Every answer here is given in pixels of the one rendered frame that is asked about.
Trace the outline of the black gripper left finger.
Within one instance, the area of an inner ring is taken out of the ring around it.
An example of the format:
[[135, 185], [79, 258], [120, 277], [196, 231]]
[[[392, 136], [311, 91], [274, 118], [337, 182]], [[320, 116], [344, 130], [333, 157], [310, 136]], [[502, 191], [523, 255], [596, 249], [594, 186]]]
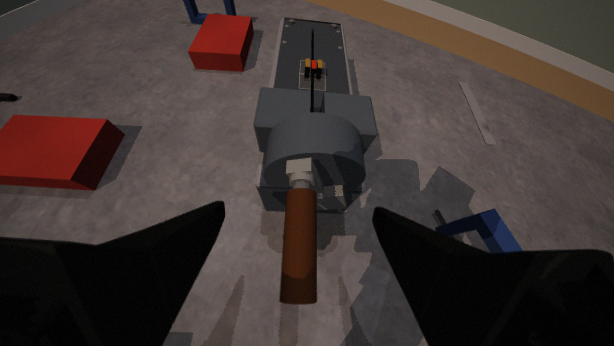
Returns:
[[215, 201], [98, 245], [0, 237], [0, 294], [63, 301], [89, 346], [163, 346], [224, 218]]

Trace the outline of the black l-shaped bar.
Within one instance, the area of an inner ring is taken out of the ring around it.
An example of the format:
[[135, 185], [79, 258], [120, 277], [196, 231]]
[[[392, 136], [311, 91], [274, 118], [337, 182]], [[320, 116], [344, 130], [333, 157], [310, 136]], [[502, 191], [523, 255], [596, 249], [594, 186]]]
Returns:
[[11, 101], [16, 101], [16, 99], [18, 98], [14, 94], [0, 93], [0, 101], [11, 102]]

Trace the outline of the dark blue c-clamp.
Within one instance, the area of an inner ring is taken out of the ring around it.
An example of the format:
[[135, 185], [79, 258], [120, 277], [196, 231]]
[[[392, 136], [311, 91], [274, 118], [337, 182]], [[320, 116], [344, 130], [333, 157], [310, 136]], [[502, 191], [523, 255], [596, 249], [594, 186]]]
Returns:
[[[198, 9], [196, 7], [196, 2], [195, 0], [183, 0], [184, 4], [185, 4], [185, 8], [189, 14], [189, 18], [192, 24], [203, 24], [204, 20], [206, 19], [207, 15], [206, 13], [199, 13]], [[235, 3], [234, 0], [223, 0], [224, 6], [225, 6], [225, 10], [227, 15], [232, 15], [232, 16], [236, 16], [236, 11], [235, 11]]]
[[434, 212], [442, 224], [434, 227], [435, 230], [450, 238], [463, 242], [459, 234], [476, 229], [490, 253], [523, 251], [495, 208], [454, 221], [444, 207]]

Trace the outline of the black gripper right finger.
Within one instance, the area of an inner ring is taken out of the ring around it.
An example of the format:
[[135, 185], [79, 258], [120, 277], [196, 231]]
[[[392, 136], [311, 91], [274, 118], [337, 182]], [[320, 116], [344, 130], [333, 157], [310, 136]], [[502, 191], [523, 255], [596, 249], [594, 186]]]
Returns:
[[491, 346], [531, 285], [614, 261], [597, 249], [488, 253], [382, 207], [372, 224], [428, 346]]

